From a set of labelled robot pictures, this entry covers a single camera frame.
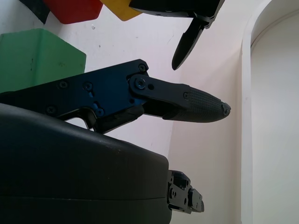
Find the green block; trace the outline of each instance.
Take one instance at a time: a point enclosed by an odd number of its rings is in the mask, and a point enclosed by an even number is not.
[[[86,54],[44,29],[0,35],[0,93],[84,73]]]

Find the red block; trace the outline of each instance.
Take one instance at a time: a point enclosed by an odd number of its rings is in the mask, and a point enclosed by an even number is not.
[[[43,0],[63,24],[98,18],[103,4],[100,0]]]

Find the hex bolt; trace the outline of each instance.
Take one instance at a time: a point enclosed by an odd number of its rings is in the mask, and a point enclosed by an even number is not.
[[[143,90],[145,88],[145,80],[143,78],[137,78],[135,80],[135,86],[138,89]]]
[[[68,83],[67,83],[66,81],[61,81],[61,82],[59,83],[59,87],[60,87],[61,89],[66,89],[67,87],[69,87],[69,85],[68,85]]]
[[[146,66],[144,64],[140,64],[138,66],[138,68],[139,68],[139,71],[146,71]]]
[[[184,92],[183,97],[184,97],[184,99],[188,99],[189,94],[187,92]]]
[[[102,116],[104,115],[104,110],[101,109],[101,108],[97,109],[97,115],[98,115],[99,117],[102,117]]]
[[[86,91],[91,91],[93,89],[93,84],[90,82],[85,82],[83,83],[83,89]]]
[[[47,113],[47,114],[51,114],[51,115],[53,115],[53,114],[55,114],[56,112],[57,112],[57,109],[56,109],[55,106],[48,106],[48,107],[46,108],[46,113]]]

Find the black metal bracket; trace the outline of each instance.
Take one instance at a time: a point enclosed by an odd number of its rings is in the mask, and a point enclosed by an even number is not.
[[[179,171],[169,171],[167,203],[170,209],[188,214],[205,211],[202,195],[192,188],[190,179]]]
[[[225,0],[131,0],[133,9],[157,16],[193,18],[183,34],[172,60],[178,69],[196,45],[202,31],[214,22]]]
[[[60,120],[82,118],[88,128],[107,133],[143,114],[166,120],[214,122],[230,107],[184,84],[150,78],[142,60],[119,64],[35,87],[0,94],[0,103]]]

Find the yellow block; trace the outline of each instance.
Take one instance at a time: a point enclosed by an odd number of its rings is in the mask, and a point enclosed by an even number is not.
[[[122,21],[130,20],[139,14],[136,10],[129,7],[131,0],[100,0]]]

